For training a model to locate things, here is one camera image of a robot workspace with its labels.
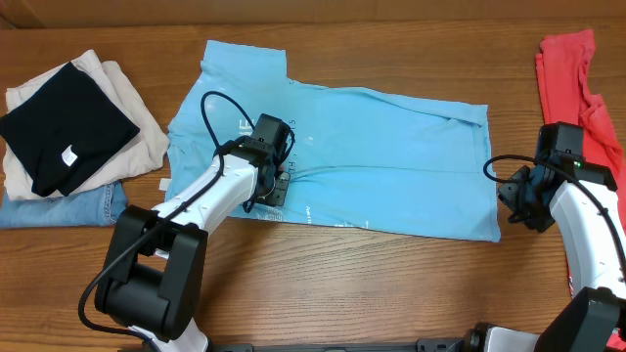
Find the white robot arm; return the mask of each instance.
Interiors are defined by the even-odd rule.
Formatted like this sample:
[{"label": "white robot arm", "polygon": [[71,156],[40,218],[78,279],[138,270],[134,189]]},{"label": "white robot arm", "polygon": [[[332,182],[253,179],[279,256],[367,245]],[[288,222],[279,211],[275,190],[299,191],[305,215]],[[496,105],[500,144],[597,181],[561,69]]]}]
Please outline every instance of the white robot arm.
[{"label": "white robot arm", "polygon": [[[262,121],[272,123],[264,125]],[[156,239],[156,243],[140,251],[167,259],[165,272],[155,273],[133,260],[119,265],[120,268],[98,285],[96,307],[99,311],[151,339],[160,352],[208,350],[210,341],[193,320],[199,300],[206,239],[239,204],[257,199],[268,205],[277,205],[271,202],[274,196],[284,200],[289,179],[277,176],[279,173],[276,172],[283,160],[287,139],[286,127],[281,123],[278,119],[259,119],[255,129],[258,134],[251,136],[252,145],[237,146],[224,155],[222,176],[199,198],[196,198],[198,191],[218,174],[221,163],[218,156],[208,170],[177,197],[157,205],[153,211],[131,207],[126,216],[120,217],[106,265],[140,237],[146,228],[153,226],[157,219],[168,217],[186,205],[187,200],[195,199],[185,211],[171,218],[169,227]],[[626,285],[620,255],[623,256],[626,237],[617,213],[616,187],[610,171],[584,162],[580,156],[582,131],[574,127],[557,124],[542,128],[536,156],[540,161],[533,169],[524,166],[509,180],[488,176],[503,182],[498,198],[514,212],[511,222],[523,222],[539,232],[547,230],[555,221],[558,223],[576,294],[572,303],[542,335],[481,325],[485,328],[470,330],[463,339],[420,339],[417,344],[408,347],[385,345],[380,351],[604,351],[613,329],[624,324],[619,319],[621,310],[626,307]],[[262,157],[264,161],[259,162],[258,152],[263,151],[263,145],[267,145],[264,141],[273,141],[269,145],[281,155],[267,157],[265,154]],[[507,157],[495,157],[490,162],[500,158]],[[591,199],[575,184],[555,173],[552,167],[571,176],[602,204],[602,208],[606,209],[604,213],[608,214],[607,219],[616,229],[618,241],[607,226],[604,214]],[[229,346],[224,351],[246,351],[249,346],[240,346],[240,349]],[[379,346],[332,346],[330,349],[379,351],[376,348]],[[292,350],[300,349],[325,351],[329,348],[294,346]]]}]

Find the clothing tag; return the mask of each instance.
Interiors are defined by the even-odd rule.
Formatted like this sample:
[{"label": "clothing tag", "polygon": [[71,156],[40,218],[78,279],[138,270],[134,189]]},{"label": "clothing tag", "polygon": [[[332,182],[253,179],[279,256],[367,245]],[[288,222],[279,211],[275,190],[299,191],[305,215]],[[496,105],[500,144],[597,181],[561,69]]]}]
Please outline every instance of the clothing tag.
[{"label": "clothing tag", "polygon": [[171,182],[172,179],[160,179],[160,182],[158,183],[158,190],[166,192]]},{"label": "clothing tag", "polygon": [[78,159],[78,155],[71,151],[71,145],[61,153],[61,157],[67,166],[71,166]]}]

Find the folded beige shirt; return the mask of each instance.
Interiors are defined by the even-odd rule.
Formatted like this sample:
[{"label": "folded beige shirt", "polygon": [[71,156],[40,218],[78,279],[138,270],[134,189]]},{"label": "folded beige shirt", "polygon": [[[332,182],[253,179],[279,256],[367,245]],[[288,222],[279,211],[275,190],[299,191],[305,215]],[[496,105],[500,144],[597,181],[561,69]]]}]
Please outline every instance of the folded beige shirt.
[{"label": "folded beige shirt", "polygon": [[[119,65],[116,62],[101,64],[93,50],[87,51],[71,62],[76,68],[89,74],[111,102],[140,128],[135,138],[72,193],[93,190],[115,180],[141,175],[162,167],[163,156],[169,144],[167,136],[160,130],[139,93],[122,73]],[[7,89],[9,111],[28,100],[62,66],[55,67],[20,87]],[[8,145],[2,164],[6,174],[4,186],[10,200],[42,199],[31,191],[32,179]],[[59,191],[55,191],[48,198],[62,196]]]}]

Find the black shirt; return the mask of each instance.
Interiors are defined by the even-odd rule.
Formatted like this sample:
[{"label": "black shirt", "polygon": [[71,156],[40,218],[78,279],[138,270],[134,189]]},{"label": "black shirt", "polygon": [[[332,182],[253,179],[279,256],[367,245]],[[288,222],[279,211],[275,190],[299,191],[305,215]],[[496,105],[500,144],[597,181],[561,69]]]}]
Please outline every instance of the black shirt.
[{"label": "black shirt", "polygon": [[42,197],[55,190],[69,195],[137,133],[98,84],[72,64],[0,118],[0,135]]}]

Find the denim fabric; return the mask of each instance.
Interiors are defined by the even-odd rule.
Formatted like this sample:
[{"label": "denim fabric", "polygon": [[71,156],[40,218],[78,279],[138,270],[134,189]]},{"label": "denim fabric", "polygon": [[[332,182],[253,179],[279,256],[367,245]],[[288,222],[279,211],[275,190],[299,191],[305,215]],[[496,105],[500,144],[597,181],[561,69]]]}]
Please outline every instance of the denim fabric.
[{"label": "denim fabric", "polygon": [[108,226],[117,221],[127,202],[118,181],[69,197],[40,200],[9,200],[5,191],[0,229]]},{"label": "denim fabric", "polygon": [[[209,41],[201,76],[169,125],[172,181],[182,192],[211,164],[204,92],[236,100],[252,119],[279,117],[295,133],[285,205],[231,216],[447,239],[500,239],[487,106],[327,88],[287,78],[285,51]],[[205,109],[221,143],[251,133],[220,97]]]}]

